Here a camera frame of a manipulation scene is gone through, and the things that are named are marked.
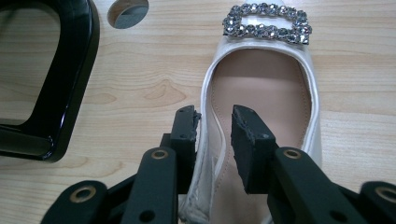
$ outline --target metal ring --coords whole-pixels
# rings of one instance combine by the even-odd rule
[[[84,203],[91,199],[96,194],[96,188],[92,185],[83,186],[79,189],[76,189],[70,195],[70,201],[72,203]]]
[[[387,200],[388,202],[391,203],[396,203],[396,190],[395,189],[391,189],[391,188],[387,188],[387,187],[377,187],[375,188],[375,193],[379,195],[379,197]]]
[[[294,160],[298,160],[298,159],[301,158],[301,153],[299,151],[297,151],[297,150],[294,150],[294,149],[284,150],[283,154],[286,157],[289,157],[289,158],[294,159]]]
[[[151,157],[155,160],[162,160],[168,157],[168,152],[162,149],[155,150],[153,153],[151,153]]]

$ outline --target wooden table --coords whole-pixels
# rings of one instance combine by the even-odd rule
[[[0,223],[38,223],[59,194],[92,179],[111,187],[169,133],[178,108],[199,110],[201,85],[229,8],[243,1],[149,0],[136,26],[109,25],[94,1],[100,47],[66,155],[0,158]],[[308,13],[321,97],[323,170],[358,191],[396,184],[396,3],[291,1]],[[0,118],[27,119],[57,46],[59,20],[39,4],[0,11]]]

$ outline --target tabletop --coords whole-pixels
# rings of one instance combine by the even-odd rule
[[[0,158],[0,223],[40,222],[82,180],[116,185],[171,131],[179,108],[200,110],[222,19],[243,1],[148,0],[137,25],[110,25],[120,14],[111,6],[133,1],[94,0],[99,49],[67,152],[55,163]],[[396,184],[396,2],[284,2],[313,27],[324,173],[354,191],[370,180]],[[0,118],[29,118],[59,33],[57,14],[42,4],[0,10]]]

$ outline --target wood grain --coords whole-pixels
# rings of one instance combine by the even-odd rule
[[[38,223],[81,180],[111,187],[171,130],[176,110],[199,109],[205,71],[229,8],[243,1],[150,0],[135,27],[107,21],[113,1],[94,1],[100,47],[63,159],[0,158],[0,223]],[[321,100],[323,170],[358,191],[396,184],[396,3],[285,1],[304,9]],[[57,15],[38,3],[0,11],[0,118],[29,117],[59,38]]]

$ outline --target white shoe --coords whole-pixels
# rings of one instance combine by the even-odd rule
[[[281,1],[273,3],[284,6]],[[290,29],[291,22],[285,17],[253,14],[244,16],[242,23]],[[307,45],[290,43],[295,38],[234,37],[233,27],[225,32],[229,35],[221,39],[202,88],[197,159],[179,215],[188,223],[268,223],[271,216],[266,195],[247,195],[236,169],[231,147],[233,105],[255,110],[280,147],[300,148],[320,165],[319,99],[313,64]]]

